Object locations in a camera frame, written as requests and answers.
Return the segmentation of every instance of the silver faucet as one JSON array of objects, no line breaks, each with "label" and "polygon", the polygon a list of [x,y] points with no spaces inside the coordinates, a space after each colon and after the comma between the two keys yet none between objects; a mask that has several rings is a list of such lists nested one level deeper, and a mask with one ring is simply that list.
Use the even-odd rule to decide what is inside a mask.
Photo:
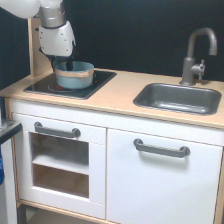
[{"label": "silver faucet", "polygon": [[209,54],[217,54],[217,39],[213,30],[210,28],[195,30],[190,36],[187,57],[184,59],[182,80],[180,82],[180,84],[184,86],[195,85],[194,75],[198,75],[199,79],[202,79],[202,76],[204,75],[204,60],[201,61],[201,64],[195,64],[195,59],[193,58],[195,39],[199,35],[208,35],[210,41]]}]

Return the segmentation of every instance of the metal handle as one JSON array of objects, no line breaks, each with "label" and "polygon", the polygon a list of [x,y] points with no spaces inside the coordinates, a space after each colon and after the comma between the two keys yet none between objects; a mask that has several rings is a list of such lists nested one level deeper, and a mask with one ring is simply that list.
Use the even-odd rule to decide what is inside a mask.
[{"label": "metal handle", "polygon": [[190,154],[190,149],[186,146],[182,146],[180,150],[173,150],[173,149],[165,149],[160,147],[154,147],[150,145],[144,145],[141,139],[135,139],[134,145],[138,151],[149,152],[164,156],[171,156],[177,158],[184,158]]},{"label": "metal handle", "polygon": [[50,129],[50,128],[45,128],[42,126],[40,122],[36,122],[34,124],[35,131],[41,134],[47,134],[47,135],[54,135],[58,137],[64,137],[64,138],[78,138],[81,135],[81,132],[79,129],[74,128],[72,132],[66,132],[66,131],[61,131],[57,129]]}]

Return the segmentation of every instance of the stainless steel sink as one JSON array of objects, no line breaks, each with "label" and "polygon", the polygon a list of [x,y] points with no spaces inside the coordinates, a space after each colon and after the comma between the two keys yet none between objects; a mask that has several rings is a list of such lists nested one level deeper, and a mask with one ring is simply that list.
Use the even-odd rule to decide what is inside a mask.
[{"label": "stainless steel sink", "polygon": [[139,93],[134,104],[146,108],[211,115],[217,112],[221,96],[220,92],[211,89],[154,83]]}]

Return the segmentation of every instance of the stovetop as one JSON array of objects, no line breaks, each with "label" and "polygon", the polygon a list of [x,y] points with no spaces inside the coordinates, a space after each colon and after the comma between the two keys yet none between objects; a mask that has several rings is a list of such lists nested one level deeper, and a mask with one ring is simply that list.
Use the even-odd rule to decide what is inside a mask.
[{"label": "stovetop", "polygon": [[57,85],[56,75],[54,73],[34,83],[33,85],[24,89],[24,92],[32,92],[38,94],[47,94],[60,97],[68,97],[85,100],[92,96],[97,90],[109,82],[114,76],[115,72],[94,71],[93,83],[85,89],[64,89]]}]

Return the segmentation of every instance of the dark wall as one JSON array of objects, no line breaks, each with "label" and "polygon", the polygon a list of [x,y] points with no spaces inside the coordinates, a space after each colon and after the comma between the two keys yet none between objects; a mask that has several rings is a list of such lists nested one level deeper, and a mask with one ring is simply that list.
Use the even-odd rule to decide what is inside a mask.
[{"label": "dark wall", "polygon": [[224,1],[65,0],[77,48],[95,67],[181,76],[190,34],[210,27],[218,55],[208,56],[207,37],[196,42],[205,59],[204,79],[224,81]]},{"label": "dark wall", "polygon": [[29,75],[27,20],[0,8],[0,89]]}]

